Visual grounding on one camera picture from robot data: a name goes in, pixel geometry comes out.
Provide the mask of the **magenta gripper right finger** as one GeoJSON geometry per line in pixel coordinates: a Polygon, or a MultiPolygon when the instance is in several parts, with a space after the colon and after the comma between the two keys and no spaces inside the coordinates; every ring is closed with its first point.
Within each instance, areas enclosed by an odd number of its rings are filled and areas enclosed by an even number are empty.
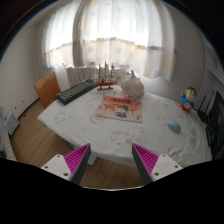
{"type": "Polygon", "coordinates": [[[167,154],[158,155],[135,143],[132,144],[132,155],[144,185],[182,169],[167,154]]]}

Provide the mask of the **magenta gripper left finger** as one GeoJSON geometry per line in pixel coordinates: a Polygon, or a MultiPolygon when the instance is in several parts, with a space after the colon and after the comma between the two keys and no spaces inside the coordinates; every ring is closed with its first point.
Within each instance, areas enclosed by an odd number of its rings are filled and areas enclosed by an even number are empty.
{"type": "Polygon", "coordinates": [[[42,169],[79,185],[90,155],[91,145],[86,144],[66,155],[56,154],[42,166],[42,169]]]}

